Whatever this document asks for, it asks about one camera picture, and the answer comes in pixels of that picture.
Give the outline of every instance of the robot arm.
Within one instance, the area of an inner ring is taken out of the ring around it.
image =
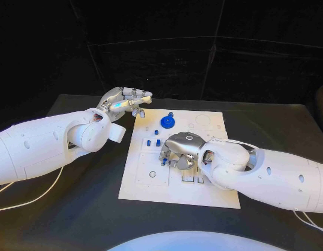
[[[97,108],[14,125],[0,132],[0,185],[35,178],[96,152],[107,139],[122,142],[126,128],[113,122],[126,111],[143,115],[152,93],[116,87]]]
[[[181,159],[169,160],[172,152]],[[323,164],[293,154],[256,149],[221,139],[205,142],[184,132],[165,142],[160,161],[191,169],[198,166],[224,190],[237,190],[279,208],[323,213]]]

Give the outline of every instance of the black backdrop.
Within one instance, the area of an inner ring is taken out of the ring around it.
[[[313,108],[322,84],[323,1],[0,1],[0,130],[61,93]]]

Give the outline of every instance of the white board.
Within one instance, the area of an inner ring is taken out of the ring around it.
[[[169,112],[173,112],[175,127],[165,129],[160,119]],[[222,113],[145,109],[145,119],[136,119],[119,198],[240,209],[237,191],[217,188],[198,166],[181,171],[160,164],[165,140],[186,131],[198,134],[205,141],[212,137],[227,139]]]

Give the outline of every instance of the blue component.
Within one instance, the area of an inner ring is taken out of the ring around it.
[[[175,126],[173,113],[171,112],[166,117],[162,118],[160,125],[171,129]]]

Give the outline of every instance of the black table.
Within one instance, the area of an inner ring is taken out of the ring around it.
[[[96,96],[61,95],[48,113],[86,110]],[[266,105],[155,99],[148,108],[224,112],[231,139],[297,154],[323,163],[323,133],[303,105]],[[289,250],[322,250],[323,232],[294,213],[240,194],[241,210],[120,200],[119,190],[135,118],[123,142],[109,141],[97,153],[77,159],[60,181],[31,205],[0,212],[0,249],[103,250],[145,235],[181,230],[240,235]],[[48,189],[60,170],[15,183],[0,194],[0,207],[24,203]],[[323,226],[323,214],[310,214]]]

